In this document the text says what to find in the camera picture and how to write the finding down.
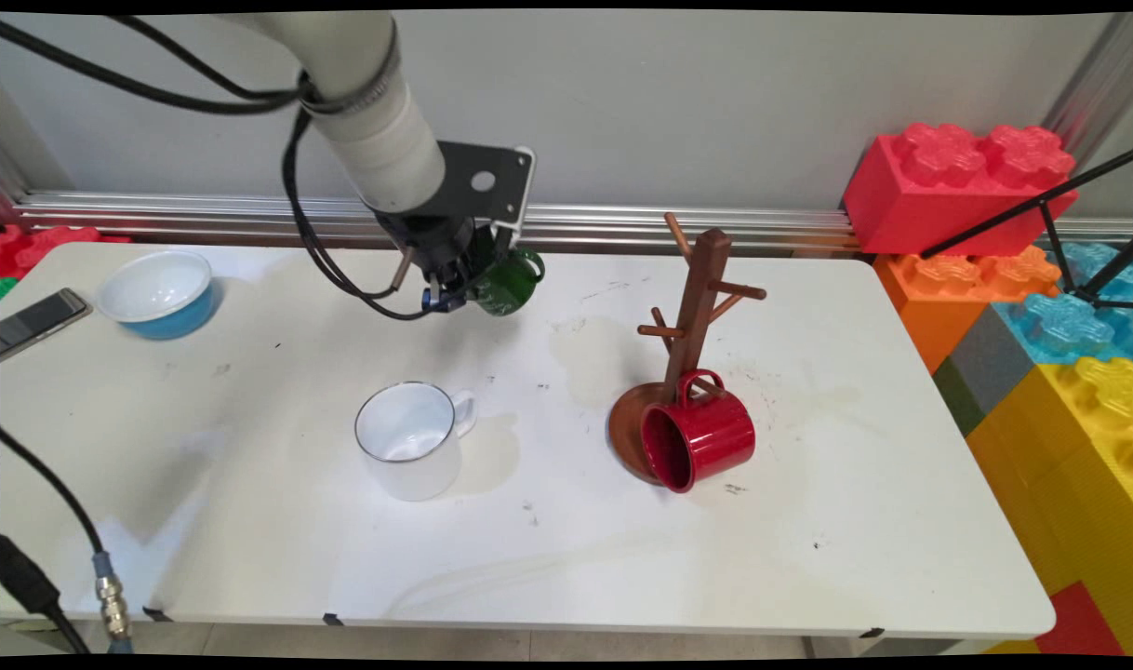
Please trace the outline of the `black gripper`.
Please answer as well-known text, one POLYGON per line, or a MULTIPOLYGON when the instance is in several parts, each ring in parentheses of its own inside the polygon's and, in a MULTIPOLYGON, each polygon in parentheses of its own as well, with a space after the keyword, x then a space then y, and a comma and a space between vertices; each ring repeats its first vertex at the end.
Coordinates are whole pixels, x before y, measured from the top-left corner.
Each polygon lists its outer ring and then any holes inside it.
POLYGON ((460 309, 470 291, 493 288, 489 273, 496 260, 495 236, 480 232, 472 217, 402 217, 380 209, 372 215, 399 249, 414 249, 412 262, 426 281, 424 314, 460 309))

